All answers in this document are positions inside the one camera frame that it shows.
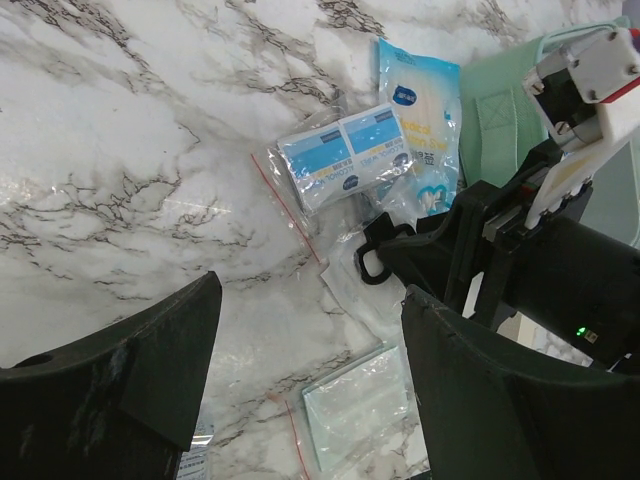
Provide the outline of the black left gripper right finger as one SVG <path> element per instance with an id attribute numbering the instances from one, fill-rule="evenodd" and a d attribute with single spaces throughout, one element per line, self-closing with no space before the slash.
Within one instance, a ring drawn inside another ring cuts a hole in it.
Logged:
<path id="1" fill-rule="evenodd" d="M 639 380 L 544 355 L 409 287 L 402 330 L 436 479 L 635 479 Z"/>

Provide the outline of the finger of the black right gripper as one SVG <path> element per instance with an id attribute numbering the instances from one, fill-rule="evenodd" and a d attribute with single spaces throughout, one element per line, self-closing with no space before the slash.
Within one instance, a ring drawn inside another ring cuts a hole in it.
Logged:
<path id="1" fill-rule="evenodd" d="M 416 234 L 380 243 L 377 257 L 402 283 L 443 300 L 450 271 L 450 245 L 431 236 L 443 219 L 419 219 Z"/>

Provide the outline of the alcohol wipes bag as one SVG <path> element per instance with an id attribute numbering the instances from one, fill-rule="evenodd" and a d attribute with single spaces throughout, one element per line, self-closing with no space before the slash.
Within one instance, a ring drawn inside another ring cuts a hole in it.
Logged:
<path id="1" fill-rule="evenodd" d="M 354 114 L 330 107 L 251 160 L 289 228 L 319 263 L 337 241 L 374 216 L 353 198 L 396 180 L 414 164 L 389 103 Z"/>

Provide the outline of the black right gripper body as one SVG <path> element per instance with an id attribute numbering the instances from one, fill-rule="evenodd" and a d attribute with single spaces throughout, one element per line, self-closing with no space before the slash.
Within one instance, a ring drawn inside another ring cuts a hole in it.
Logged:
<path id="1" fill-rule="evenodd" d="M 502 188 L 457 200 L 456 249 L 484 275 L 474 319 L 520 312 L 610 371 L 639 369 L 639 253 L 580 221 L 595 174 L 639 128 L 639 32 L 595 30 L 544 56 L 523 88 L 548 131 Z"/>

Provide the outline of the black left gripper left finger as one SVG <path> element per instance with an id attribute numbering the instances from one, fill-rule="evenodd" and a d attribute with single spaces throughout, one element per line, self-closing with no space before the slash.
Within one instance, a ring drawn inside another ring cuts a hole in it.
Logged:
<path id="1" fill-rule="evenodd" d="M 208 272 L 1 372 L 5 479 L 173 479 L 191 446 L 222 303 Z"/>

